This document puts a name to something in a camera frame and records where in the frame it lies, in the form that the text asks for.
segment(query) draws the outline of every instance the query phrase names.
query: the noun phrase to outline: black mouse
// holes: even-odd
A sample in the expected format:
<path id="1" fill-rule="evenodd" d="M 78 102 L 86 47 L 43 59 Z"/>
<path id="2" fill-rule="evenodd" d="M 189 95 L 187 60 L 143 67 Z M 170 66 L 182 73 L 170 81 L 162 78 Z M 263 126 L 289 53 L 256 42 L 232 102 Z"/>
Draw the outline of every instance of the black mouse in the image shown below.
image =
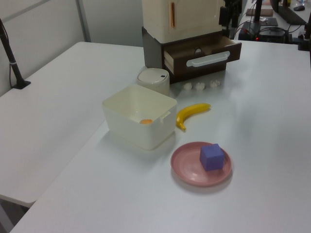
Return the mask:
<path id="1" fill-rule="evenodd" d="M 304 11 L 305 10 L 305 6 L 296 6 L 294 7 L 294 11 Z"/>

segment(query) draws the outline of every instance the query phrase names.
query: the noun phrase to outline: cylindrical container lid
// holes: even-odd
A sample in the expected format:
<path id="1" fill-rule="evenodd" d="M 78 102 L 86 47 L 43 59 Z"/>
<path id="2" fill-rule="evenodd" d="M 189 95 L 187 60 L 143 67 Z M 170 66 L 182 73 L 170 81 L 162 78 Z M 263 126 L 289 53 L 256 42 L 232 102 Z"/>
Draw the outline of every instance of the cylindrical container lid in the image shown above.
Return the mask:
<path id="1" fill-rule="evenodd" d="M 138 80 L 145 82 L 145 83 L 157 84 L 157 83 L 163 82 L 168 77 L 169 77 L 169 73 L 168 71 L 164 69 L 149 68 L 149 69 L 142 71 L 138 75 Z"/>

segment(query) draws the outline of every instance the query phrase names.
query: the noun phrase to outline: white canister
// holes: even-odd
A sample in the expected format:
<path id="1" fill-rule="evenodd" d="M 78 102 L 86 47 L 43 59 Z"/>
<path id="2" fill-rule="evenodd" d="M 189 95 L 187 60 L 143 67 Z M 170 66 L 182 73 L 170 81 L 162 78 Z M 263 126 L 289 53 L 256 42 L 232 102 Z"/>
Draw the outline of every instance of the white canister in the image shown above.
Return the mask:
<path id="1" fill-rule="evenodd" d="M 170 95 L 170 75 L 168 71 L 159 68 L 149 68 L 137 77 L 137 84 L 163 95 Z"/>

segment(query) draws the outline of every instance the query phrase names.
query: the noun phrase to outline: drawer handle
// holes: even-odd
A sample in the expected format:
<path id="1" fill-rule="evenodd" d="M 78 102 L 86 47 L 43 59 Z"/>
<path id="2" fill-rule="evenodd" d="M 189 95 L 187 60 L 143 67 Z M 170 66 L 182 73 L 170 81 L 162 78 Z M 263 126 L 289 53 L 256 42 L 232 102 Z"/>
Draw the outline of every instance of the drawer handle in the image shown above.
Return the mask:
<path id="1" fill-rule="evenodd" d="M 175 27 L 175 3 L 171 2 L 171 27 Z"/>
<path id="2" fill-rule="evenodd" d="M 208 55 L 205 57 L 199 57 L 192 60 L 188 60 L 186 65 L 188 67 L 201 67 L 209 64 L 213 64 L 216 62 L 222 62 L 228 59 L 230 55 L 229 51 L 220 52 L 217 54 Z"/>

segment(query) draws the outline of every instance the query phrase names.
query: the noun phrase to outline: white drawer handle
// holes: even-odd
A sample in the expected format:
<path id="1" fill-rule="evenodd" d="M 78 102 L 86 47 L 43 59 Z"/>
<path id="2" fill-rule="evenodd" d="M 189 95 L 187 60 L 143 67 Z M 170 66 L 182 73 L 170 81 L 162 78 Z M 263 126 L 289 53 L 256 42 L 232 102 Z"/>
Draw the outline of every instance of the white drawer handle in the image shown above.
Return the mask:
<path id="1" fill-rule="evenodd" d="M 229 51 L 220 52 L 217 54 L 208 55 L 205 57 L 199 57 L 192 60 L 188 60 L 186 65 L 188 67 L 201 67 L 209 64 L 213 64 L 216 62 L 222 62 L 228 59 L 230 55 Z"/>

